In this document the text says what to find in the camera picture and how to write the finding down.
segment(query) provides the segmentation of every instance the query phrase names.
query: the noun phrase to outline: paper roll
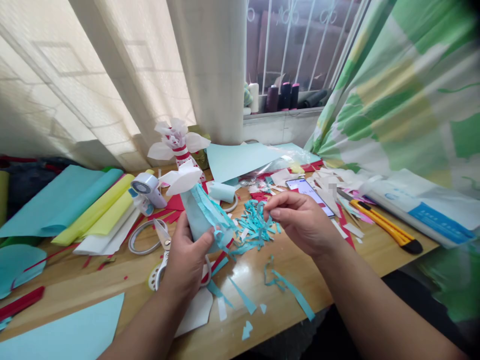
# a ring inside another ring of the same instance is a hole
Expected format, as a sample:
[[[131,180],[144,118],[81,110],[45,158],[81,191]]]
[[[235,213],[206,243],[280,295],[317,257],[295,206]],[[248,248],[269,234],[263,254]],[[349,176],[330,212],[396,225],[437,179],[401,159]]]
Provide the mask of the paper roll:
[[[78,237],[81,237],[102,217],[107,210],[128,190],[135,177],[127,174],[95,201],[75,222],[62,231],[51,242],[61,246],[68,246]]]
[[[9,200],[9,177],[6,171],[0,171],[0,228],[7,221],[7,202]]]
[[[257,83],[250,84],[248,85],[248,90],[253,98],[253,101],[250,103],[249,107],[251,109],[251,113],[256,114],[259,112],[259,85]]]
[[[208,195],[214,199],[222,200],[231,204],[235,199],[235,188],[230,185],[222,184],[221,182],[213,181],[210,185]]]

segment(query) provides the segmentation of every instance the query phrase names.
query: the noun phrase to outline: wooden table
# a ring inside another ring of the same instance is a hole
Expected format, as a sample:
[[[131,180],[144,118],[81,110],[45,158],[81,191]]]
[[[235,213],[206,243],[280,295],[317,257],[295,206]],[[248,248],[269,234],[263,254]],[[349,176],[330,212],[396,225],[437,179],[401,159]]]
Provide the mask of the wooden table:
[[[163,174],[170,170],[176,170],[176,165],[162,167]],[[208,180],[212,179],[210,170],[205,171],[205,175]],[[241,216],[244,203],[250,199],[245,188],[237,190],[237,194],[241,200],[233,211],[233,218]],[[385,211],[377,211],[418,239],[423,246],[422,255],[438,246]],[[176,223],[168,226],[170,235],[173,234],[175,225]],[[384,276],[417,258],[402,250],[379,226],[365,222],[361,222],[361,226],[365,236],[363,244],[355,241],[356,250],[378,275]],[[233,303],[235,310],[227,306],[228,317],[220,322],[215,299],[208,324],[177,338],[170,351],[172,358],[232,358],[306,319],[290,291],[282,293],[276,286],[264,285],[264,265],[270,254],[275,257],[274,268],[301,291],[314,312],[332,304],[332,296],[312,260],[292,243],[283,230],[281,234],[274,235],[274,239],[274,242],[266,243],[260,251],[251,250],[238,256],[237,262],[230,260],[213,277],[213,281]],[[151,228],[144,230],[137,240],[139,246],[147,246],[145,243],[153,242],[157,242],[157,235]],[[40,247],[48,254],[60,249],[47,240]],[[71,252],[67,250],[54,256],[47,262],[40,276],[15,289],[8,297],[16,298],[41,285],[46,286],[43,299],[16,315],[0,334],[0,341],[125,292],[116,330],[117,334],[120,333],[152,295],[147,286],[147,277],[161,262],[160,256],[164,251],[160,248],[149,255],[139,256],[130,253],[124,243],[115,254],[115,261],[101,271],[97,271],[97,268],[105,260],[105,256],[94,257],[88,266],[83,268],[87,256],[73,255]],[[216,259],[218,255],[219,253],[213,254],[210,260]],[[227,277],[232,277],[257,306],[266,304],[266,313],[262,314],[258,307],[257,311],[250,315]],[[250,338],[242,341],[246,320],[251,322],[253,330]]]

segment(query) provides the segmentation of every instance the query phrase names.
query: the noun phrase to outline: red paper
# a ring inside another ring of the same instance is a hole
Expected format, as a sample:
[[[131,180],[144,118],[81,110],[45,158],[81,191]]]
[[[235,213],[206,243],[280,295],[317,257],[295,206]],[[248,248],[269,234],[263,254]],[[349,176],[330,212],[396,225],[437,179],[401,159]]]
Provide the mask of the red paper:
[[[344,225],[347,225],[347,219],[345,218],[345,214],[342,211],[342,207],[340,206],[339,203],[337,203],[336,206],[338,207],[338,210],[340,211],[340,215],[341,215],[341,218],[340,218],[341,229],[347,235],[345,240],[351,245],[352,248],[355,249],[355,245],[354,245],[354,242],[352,240],[352,235],[350,235],[350,231],[348,231],[346,228],[344,228]]]

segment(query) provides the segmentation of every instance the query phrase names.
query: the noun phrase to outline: green curtain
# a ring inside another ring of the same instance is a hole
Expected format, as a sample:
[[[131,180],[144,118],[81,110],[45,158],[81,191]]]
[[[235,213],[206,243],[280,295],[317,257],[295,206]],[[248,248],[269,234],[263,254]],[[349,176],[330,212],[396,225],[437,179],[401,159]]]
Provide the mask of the green curtain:
[[[458,0],[372,0],[305,149],[480,199],[480,50]]]

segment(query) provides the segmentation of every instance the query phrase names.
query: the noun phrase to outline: phone screen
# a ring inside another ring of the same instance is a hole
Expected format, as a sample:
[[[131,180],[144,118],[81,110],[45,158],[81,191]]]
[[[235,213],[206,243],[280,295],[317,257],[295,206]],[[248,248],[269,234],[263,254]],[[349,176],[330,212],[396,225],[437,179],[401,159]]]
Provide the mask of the phone screen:
[[[286,185],[290,190],[298,189],[300,194],[305,194],[311,197],[313,200],[316,201],[317,204],[321,206],[323,211],[328,217],[334,216],[334,212],[330,210],[326,203],[322,200],[322,198],[317,194],[317,192],[310,186],[310,184],[304,178],[296,179],[296,180],[289,180],[286,182]]]

